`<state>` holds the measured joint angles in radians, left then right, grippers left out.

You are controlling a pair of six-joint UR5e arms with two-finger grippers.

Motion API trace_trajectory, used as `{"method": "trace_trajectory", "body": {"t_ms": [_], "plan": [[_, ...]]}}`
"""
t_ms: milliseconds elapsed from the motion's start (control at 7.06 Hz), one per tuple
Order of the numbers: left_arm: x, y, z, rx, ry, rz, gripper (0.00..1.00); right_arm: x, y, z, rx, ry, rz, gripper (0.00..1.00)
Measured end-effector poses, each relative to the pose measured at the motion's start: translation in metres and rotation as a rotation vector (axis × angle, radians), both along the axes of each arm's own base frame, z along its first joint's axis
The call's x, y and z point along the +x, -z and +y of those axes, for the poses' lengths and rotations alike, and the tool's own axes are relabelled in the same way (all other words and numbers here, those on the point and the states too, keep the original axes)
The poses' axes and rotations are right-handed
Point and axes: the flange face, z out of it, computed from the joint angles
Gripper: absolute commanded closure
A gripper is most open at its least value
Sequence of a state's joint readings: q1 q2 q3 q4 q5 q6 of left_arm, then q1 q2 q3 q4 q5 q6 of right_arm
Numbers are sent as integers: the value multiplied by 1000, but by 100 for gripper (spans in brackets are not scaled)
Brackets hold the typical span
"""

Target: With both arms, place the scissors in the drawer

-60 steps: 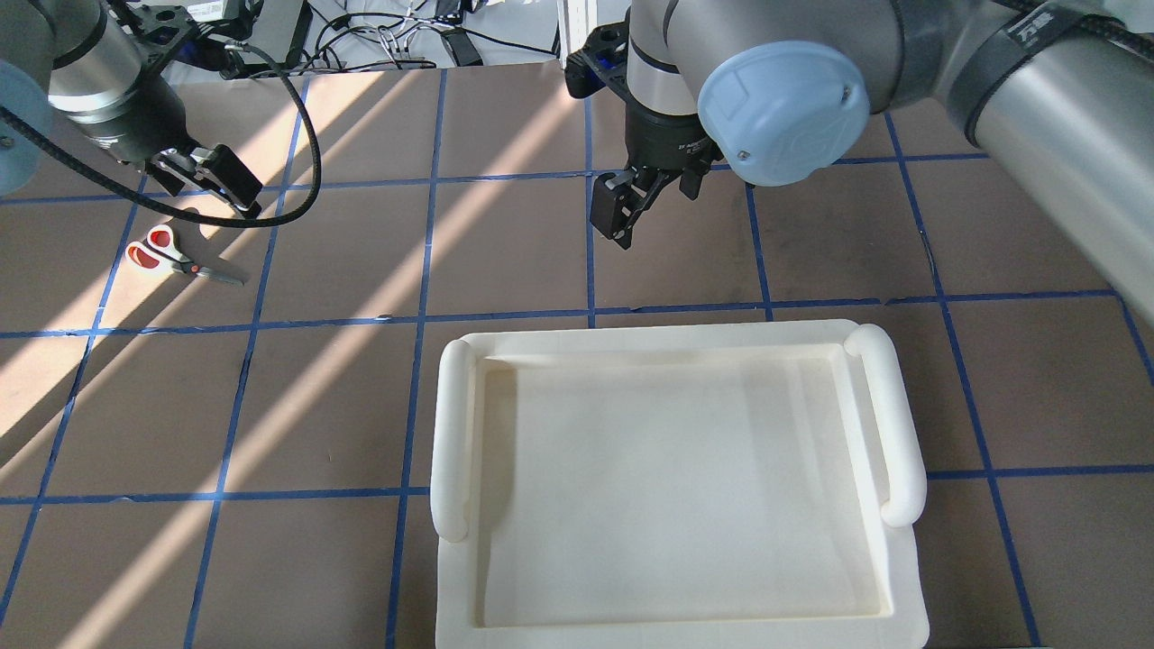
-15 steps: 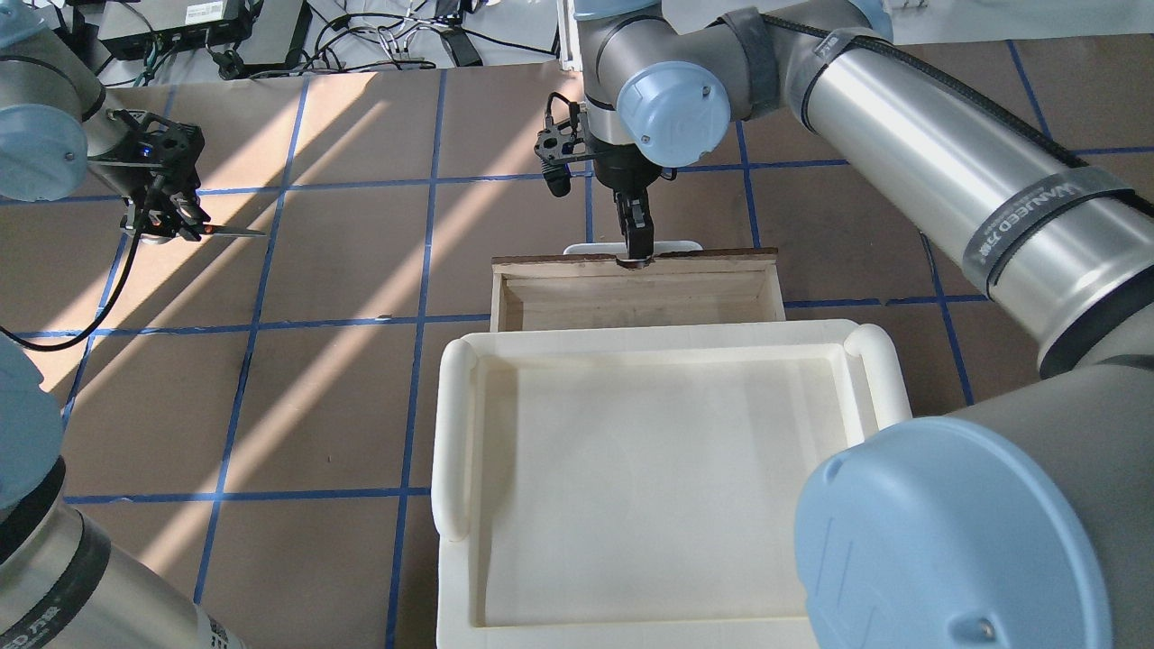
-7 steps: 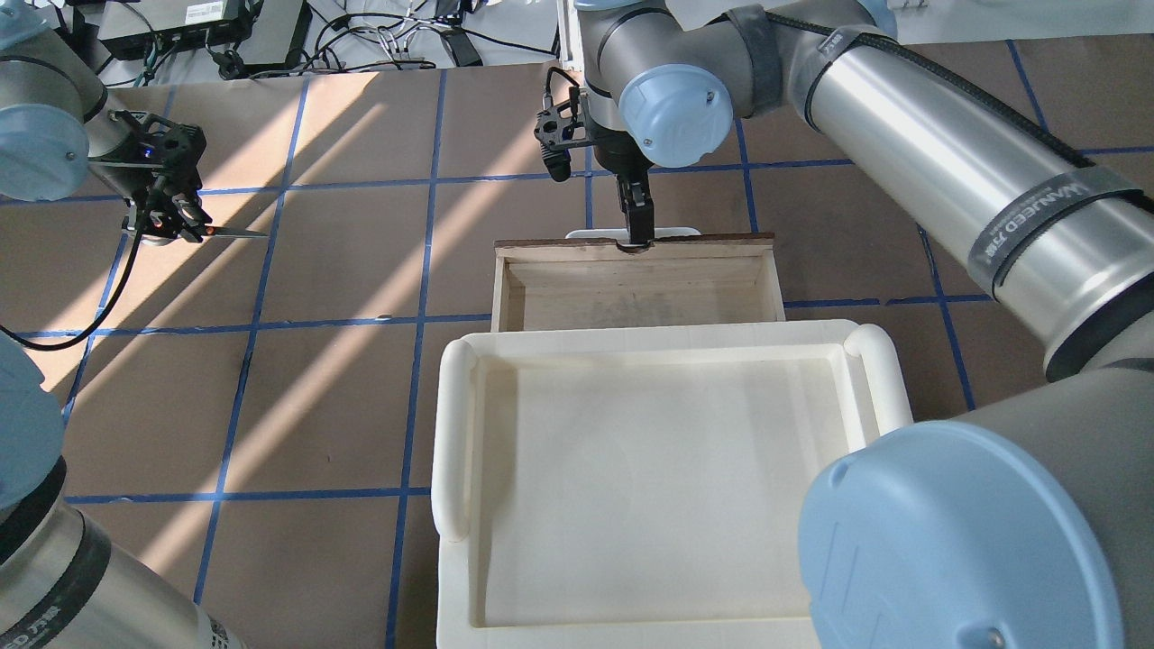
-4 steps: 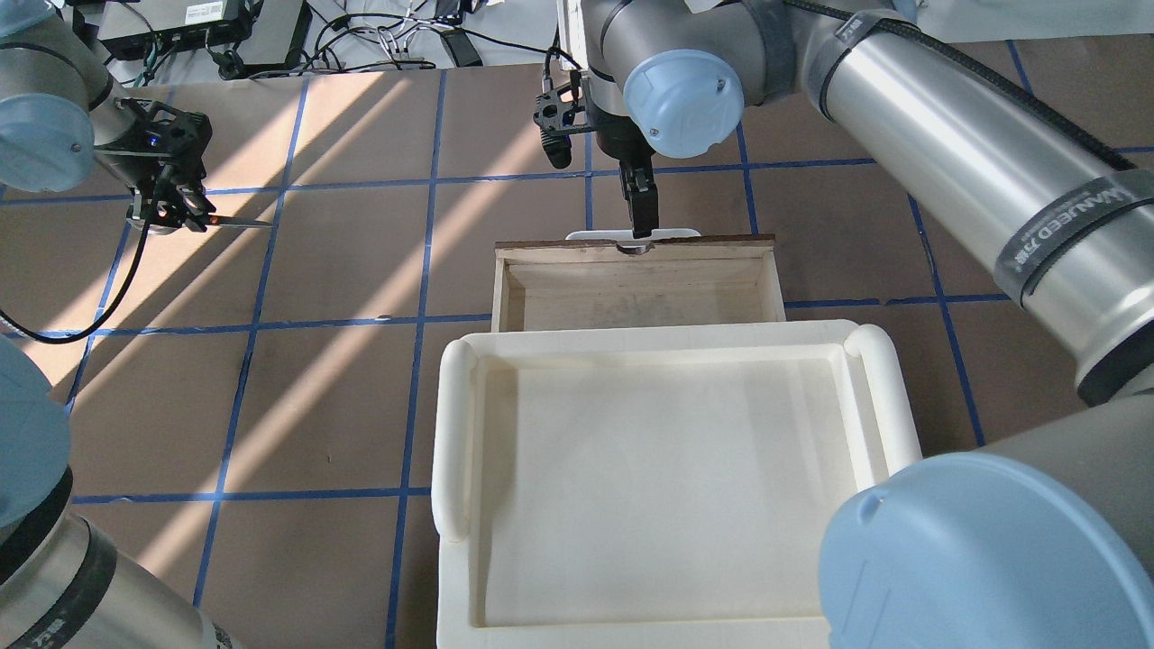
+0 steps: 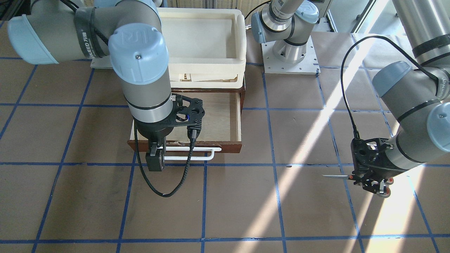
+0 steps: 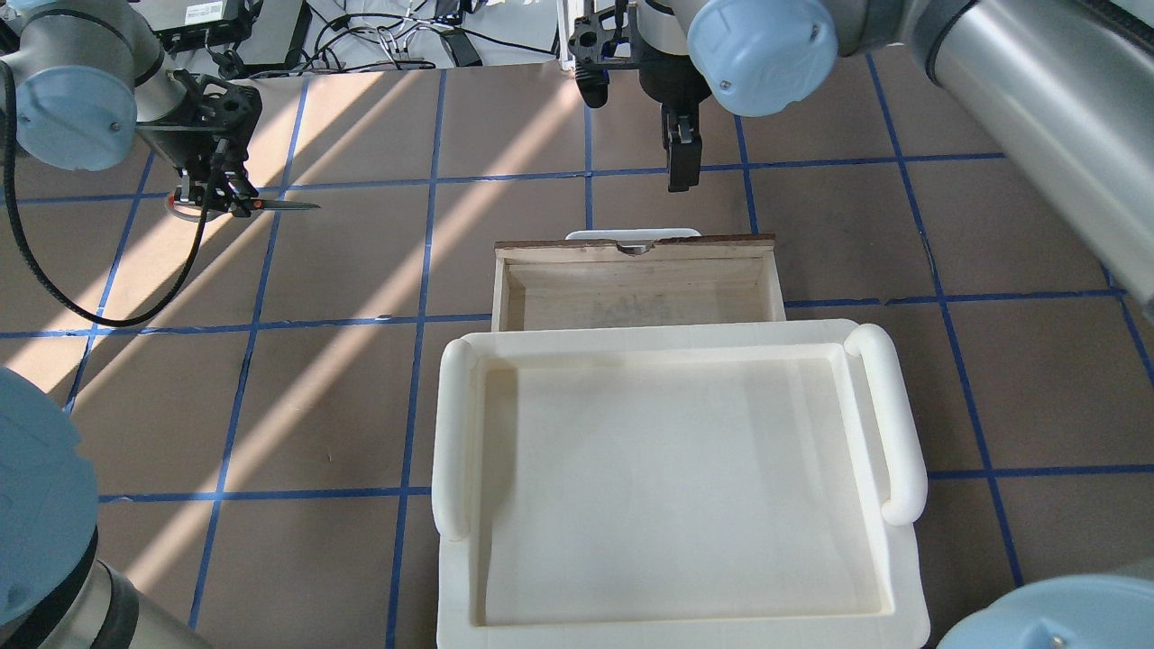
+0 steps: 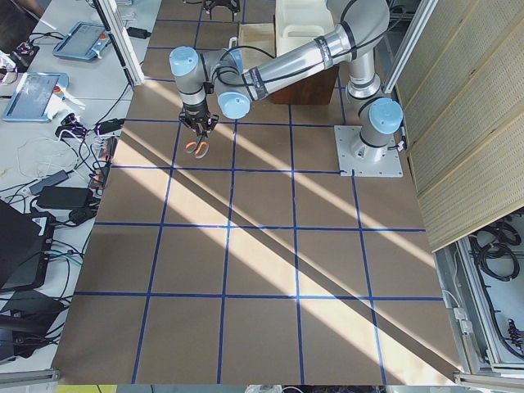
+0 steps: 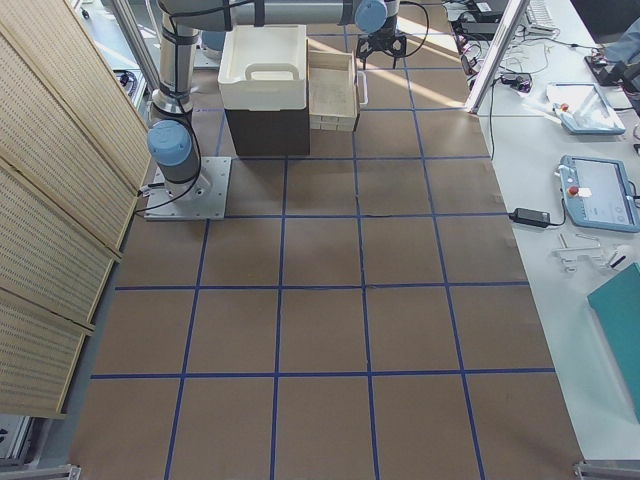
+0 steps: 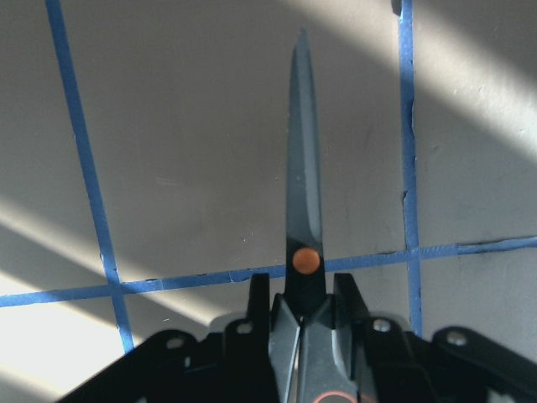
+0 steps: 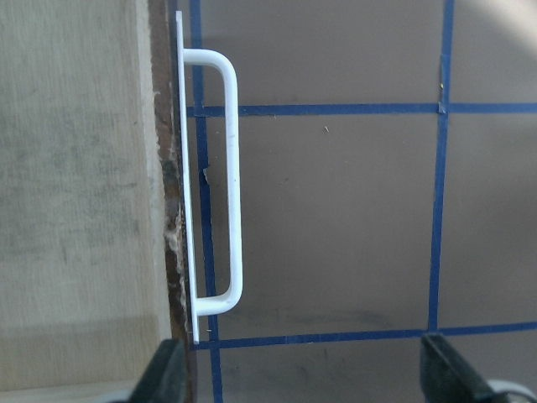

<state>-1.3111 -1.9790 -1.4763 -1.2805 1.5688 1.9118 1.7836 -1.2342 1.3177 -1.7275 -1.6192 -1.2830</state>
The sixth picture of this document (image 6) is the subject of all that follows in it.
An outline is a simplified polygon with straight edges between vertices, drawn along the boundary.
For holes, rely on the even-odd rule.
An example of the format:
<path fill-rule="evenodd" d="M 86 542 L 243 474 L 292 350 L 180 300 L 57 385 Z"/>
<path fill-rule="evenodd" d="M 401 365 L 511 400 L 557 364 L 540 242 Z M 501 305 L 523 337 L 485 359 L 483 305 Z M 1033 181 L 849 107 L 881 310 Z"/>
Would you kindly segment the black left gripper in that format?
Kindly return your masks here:
<path fill-rule="evenodd" d="M 219 211 L 252 217 L 262 208 L 246 167 L 262 114 L 258 90 L 190 70 L 168 70 L 166 79 L 179 91 L 177 107 L 138 122 L 136 132 L 182 176 L 173 191 L 173 216 L 217 217 Z M 217 189 L 210 179 L 215 171 Z"/>

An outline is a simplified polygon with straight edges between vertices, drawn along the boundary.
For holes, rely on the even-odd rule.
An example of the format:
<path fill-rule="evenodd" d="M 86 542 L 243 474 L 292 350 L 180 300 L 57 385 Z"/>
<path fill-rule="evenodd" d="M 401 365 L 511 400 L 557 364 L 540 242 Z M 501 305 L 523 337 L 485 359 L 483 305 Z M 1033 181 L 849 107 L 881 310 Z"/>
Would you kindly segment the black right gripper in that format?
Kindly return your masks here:
<path fill-rule="evenodd" d="M 712 90 L 689 55 L 674 55 L 646 45 L 638 64 L 642 89 L 664 105 L 667 191 L 687 192 L 700 184 L 703 139 L 697 107 Z"/>

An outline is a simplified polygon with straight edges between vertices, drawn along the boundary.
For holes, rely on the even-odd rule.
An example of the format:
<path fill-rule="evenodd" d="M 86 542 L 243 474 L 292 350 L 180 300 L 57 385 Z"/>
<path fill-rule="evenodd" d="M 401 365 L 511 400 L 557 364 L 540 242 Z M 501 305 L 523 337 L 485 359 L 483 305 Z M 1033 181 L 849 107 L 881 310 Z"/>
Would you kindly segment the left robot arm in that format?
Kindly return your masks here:
<path fill-rule="evenodd" d="M 160 200 L 73 202 L 50 197 L 62 172 L 20 161 L 20 211 L 27 239 L 51 279 L 87 308 L 117 290 L 155 301 L 177 279 L 196 226 L 170 217 Z M 168 311 L 156 333 L 48 336 L 78 316 L 42 293 L 3 227 L 3 366 L 45 391 L 78 428 L 90 460 L 97 555 L 132 580 L 178 622 L 215 648 L 263 646 L 258 607 L 226 594 L 223 616 L 207 611 L 207 542 L 225 502 L 193 498 L 217 488 L 247 333 L 177 333 Z"/>

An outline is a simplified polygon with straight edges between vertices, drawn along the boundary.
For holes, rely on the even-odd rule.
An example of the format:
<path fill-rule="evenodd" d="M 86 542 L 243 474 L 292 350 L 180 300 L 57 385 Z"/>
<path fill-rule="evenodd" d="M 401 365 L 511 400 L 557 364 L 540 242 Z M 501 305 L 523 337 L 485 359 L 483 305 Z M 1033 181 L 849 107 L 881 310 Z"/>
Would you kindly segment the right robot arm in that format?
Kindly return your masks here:
<path fill-rule="evenodd" d="M 703 107 L 706 169 L 591 181 L 601 227 L 774 233 L 792 320 L 894 341 L 929 472 L 931 633 L 1036 580 L 1151 558 L 1151 320 L 902 46 L 766 118 Z"/>

